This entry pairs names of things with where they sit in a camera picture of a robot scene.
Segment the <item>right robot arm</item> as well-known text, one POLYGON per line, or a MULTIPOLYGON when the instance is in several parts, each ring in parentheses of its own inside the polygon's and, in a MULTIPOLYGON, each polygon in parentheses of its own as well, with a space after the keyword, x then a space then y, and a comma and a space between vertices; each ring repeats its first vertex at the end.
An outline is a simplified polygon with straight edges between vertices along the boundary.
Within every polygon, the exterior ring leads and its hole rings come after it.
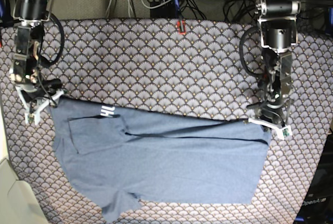
POLYGON ((53 3, 54 0, 16 0, 12 15, 19 24, 9 74, 24 106, 27 124, 37 125, 41 112, 47 107, 57 107, 65 94, 59 79, 46 80, 41 72, 42 68, 50 68, 58 62, 65 46, 65 32, 52 13, 53 3), (60 33, 60 47, 54 60, 42 55, 44 23, 49 21, 57 25, 60 33))

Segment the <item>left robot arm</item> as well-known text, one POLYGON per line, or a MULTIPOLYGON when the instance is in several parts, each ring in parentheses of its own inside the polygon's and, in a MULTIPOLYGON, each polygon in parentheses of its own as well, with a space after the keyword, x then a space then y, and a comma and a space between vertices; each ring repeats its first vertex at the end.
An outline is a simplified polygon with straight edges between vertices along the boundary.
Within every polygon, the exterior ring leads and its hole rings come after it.
POLYGON ((255 117, 249 122, 272 129, 280 140, 292 135, 287 124, 293 92, 291 82, 292 53, 290 48, 298 40, 297 15, 301 10, 300 0, 254 0, 257 26, 245 31, 239 43, 239 55, 245 72, 258 80, 262 100, 248 106, 255 117), (244 44, 247 36, 260 32, 262 46, 262 73, 251 71, 246 64, 244 44))

